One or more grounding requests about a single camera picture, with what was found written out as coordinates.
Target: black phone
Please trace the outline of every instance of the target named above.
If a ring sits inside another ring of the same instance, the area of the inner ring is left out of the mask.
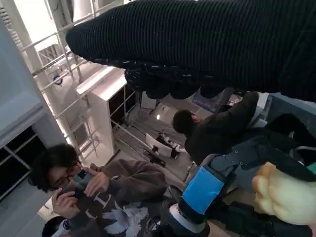
[[[59,195],[74,191],[74,197],[80,199],[83,195],[83,191],[87,187],[93,175],[85,170],[81,170],[73,179],[63,188]]]

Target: black jacket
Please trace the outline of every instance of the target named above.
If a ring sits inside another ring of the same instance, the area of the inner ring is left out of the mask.
[[[197,124],[187,138],[185,148],[198,165],[209,154],[227,154],[232,146],[255,135],[265,135],[273,147],[285,152],[299,146],[293,139],[267,128],[247,129],[256,111],[258,99],[258,93],[247,93],[242,101],[228,111],[211,115]]]
[[[315,0],[138,0],[76,25],[66,41],[127,69],[151,98],[201,86],[203,96],[233,87],[316,101],[315,10]]]

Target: dark hair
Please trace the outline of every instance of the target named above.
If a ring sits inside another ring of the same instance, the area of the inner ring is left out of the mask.
[[[29,174],[29,183],[44,192],[52,191],[48,173],[53,167],[71,167],[78,161],[76,150],[68,144],[48,148],[35,158]]]
[[[47,221],[45,224],[43,231],[41,233],[42,237],[51,237],[53,234],[55,234],[56,231],[58,231],[60,223],[63,222],[65,218],[62,216],[56,216]]]
[[[188,110],[179,110],[173,117],[173,128],[178,133],[190,136],[195,128],[195,123],[192,118],[192,113]]]

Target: brown sweatshirt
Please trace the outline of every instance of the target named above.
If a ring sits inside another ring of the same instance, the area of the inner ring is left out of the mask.
[[[159,215],[166,190],[164,173],[149,162],[114,160],[91,166],[111,180],[105,193],[84,196],[71,221],[71,237],[143,237],[151,218]]]

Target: man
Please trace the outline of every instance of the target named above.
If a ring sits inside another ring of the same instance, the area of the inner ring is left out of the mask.
[[[181,110],[173,118],[173,127],[187,137],[185,149],[198,165],[209,154],[227,154],[234,145],[256,135],[265,135],[273,147],[286,153],[301,145],[316,146],[316,139],[293,115],[282,115],[264,128],[248,129],[258,99],[257,92],[249,92],[229,110],[205,120],[188,110]],[[294,139],[289,137],[291,131],[294,131]],[[310,153],[300,152],[306,164],[314,161],[311,157],[315,155]]]
[[[170,137],[166,136],[164,131],[159,133],[159,136],[156,138],[157,141],[172,148],[171,158],[175,159],[180,153],[187,153],[184,147],[181,147],[178,143],[172,142]]]
[[[59,195],[81,169],[94,176],[85,195],[80,199],[74,192]],[[148,162],[121,159],[86,168],[75,149],[65,144],[36,158],[29,181],[44,192],[54,191],[54,212],[70,221],[70,237],[145,236],[166,190],[164,173]]]

